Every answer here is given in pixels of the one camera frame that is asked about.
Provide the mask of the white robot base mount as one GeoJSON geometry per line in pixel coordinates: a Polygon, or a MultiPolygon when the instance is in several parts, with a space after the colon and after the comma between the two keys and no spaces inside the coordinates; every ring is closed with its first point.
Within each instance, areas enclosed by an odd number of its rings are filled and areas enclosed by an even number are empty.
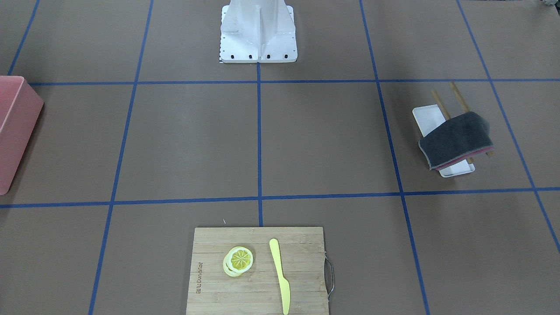
{"type": "Polygon", "coordinates": [[[294,8],[284,0],[232,0],[221,9],[222,63],[294,63],[294,8]]]}

